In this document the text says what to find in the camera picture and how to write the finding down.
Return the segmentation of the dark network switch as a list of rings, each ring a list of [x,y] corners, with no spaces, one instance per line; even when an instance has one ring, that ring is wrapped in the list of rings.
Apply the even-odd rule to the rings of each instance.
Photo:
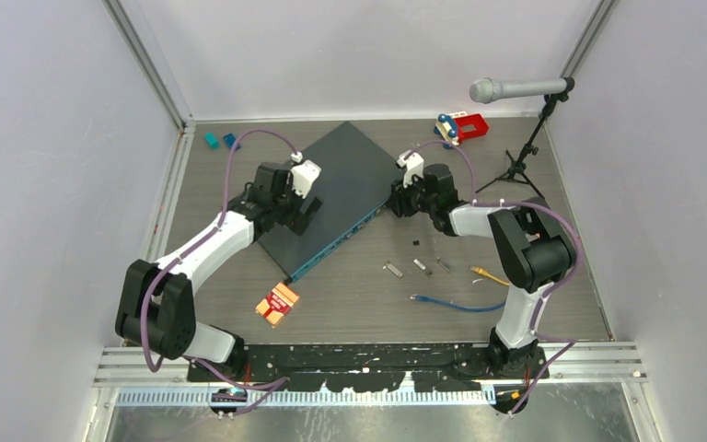
[[[258,242],[285,274],[288,284],[329,256],[371,221],[403,173],[396,159],[351,122],[338,125],[304,150],[321,168],[310,199],[322,206],[300,236],[277,225]]]

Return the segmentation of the silver SFP transceiver module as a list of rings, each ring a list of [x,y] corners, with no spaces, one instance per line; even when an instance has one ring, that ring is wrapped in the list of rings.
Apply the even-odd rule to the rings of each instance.
[[[419,259],[413,259],[412,262],[426,276],[431,276],[433,274],[432,270]]]

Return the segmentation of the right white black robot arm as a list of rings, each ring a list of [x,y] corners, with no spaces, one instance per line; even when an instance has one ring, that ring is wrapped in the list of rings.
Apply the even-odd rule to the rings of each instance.
[[[539,197],[464,202],[447,165],[426,166],[413,154],[397,167],[403,176],[393,183],[387,202],[396,216],[423,213],[447,236],[493,240],[509,288],[491,331],[487,362],[497,376],[513,377],[536,353],[537,324],[548,297],[576,268],[583,250],[577,234]]]

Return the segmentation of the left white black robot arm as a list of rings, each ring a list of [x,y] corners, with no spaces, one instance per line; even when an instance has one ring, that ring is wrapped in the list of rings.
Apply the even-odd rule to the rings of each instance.
[[[274,226],[302,235],[322,206],[311,198],[320,166],[306,159],[291,167],[263,163],[242,193],[226,202],[211,224],[155,262],[127,269],[114,330],[147,355],[200,358],[224,381],[238,379],[246,358],[236,335],[196,318],[194,294],[236,253]]]

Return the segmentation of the red and gold card box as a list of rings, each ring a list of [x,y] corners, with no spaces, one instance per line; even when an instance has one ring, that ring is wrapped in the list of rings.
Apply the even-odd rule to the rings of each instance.
[[[277,284],[255,307],[274,329],[293,310],[300,296],[286,283]]]

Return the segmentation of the red white blue toy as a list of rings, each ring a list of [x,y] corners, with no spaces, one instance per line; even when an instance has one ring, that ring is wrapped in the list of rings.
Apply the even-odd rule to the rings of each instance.
[[[465,111],[440,113],[434,127],[436,135],[455,146],[485,136],[489,130],[489,124],[479,113],[467,114]]]

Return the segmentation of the blue plastic block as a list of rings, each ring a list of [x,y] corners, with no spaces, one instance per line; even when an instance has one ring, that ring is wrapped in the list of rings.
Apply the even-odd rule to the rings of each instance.
[[[237,137],[234,134],[225,134],[223,136],[223,142],[229,150],[239,150],[240,144],[237,142]]]

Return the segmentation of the teal plastic block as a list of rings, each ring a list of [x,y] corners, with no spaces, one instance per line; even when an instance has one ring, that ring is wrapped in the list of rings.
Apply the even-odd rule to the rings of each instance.
[[[216,150],[220,147],[220,142],[212,133],[205,133],[203,139],[210,149]]]

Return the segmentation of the black microphone tripod stand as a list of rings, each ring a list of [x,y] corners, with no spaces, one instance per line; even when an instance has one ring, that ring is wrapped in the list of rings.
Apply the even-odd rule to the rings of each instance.
[[[493,180],[489,181],[484,186],[479,188],[479,191],[495,184],[497,181],[510,182],[516,184],[522,184],[529,186],[532,191],[539,197],[543,198],[543,193],[539,190],[536,184],[529,178],[526,174],[527,164],[525,163],[528,156],[535,156],[539,152],[539,148],[534,145],[534,141],[542,129],[544,123],[550,118],[554,113],[556,106],[559,102],[565,102],[569,99],[570,92],[575,87],[575,80],[572,77],[562,77],[564,82],[564,88],[559,92],[552,92],[543,95],[544,105],[539,114],[539,120],[531,136],[525,142],[521,150],[519,151],[518,157],[514,158],[512,154],[506,150],[506,156],[509,160],[509,167],[501,175],[495,177]]]

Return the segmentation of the grey microphone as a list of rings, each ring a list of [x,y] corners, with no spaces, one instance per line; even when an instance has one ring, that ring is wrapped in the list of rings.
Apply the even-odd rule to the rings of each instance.
[[[546,80],[496,80],[483,78],[469,87],[473,102],[491,104],[501,99],[517,99],[570,92],[575,85],[571,77]]]

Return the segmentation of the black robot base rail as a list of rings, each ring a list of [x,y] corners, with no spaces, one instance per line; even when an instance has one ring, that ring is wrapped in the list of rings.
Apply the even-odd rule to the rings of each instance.
[[[252,344],[236,347],[221,364],[192,363],[188,380],[260,385],[284,378],[282,390],[292,392],[392,392],[403,385],[421,393],[474,391],[484,380],[525,387],[547,377],[546,361],[535,344],[511,360],[486,343]]]

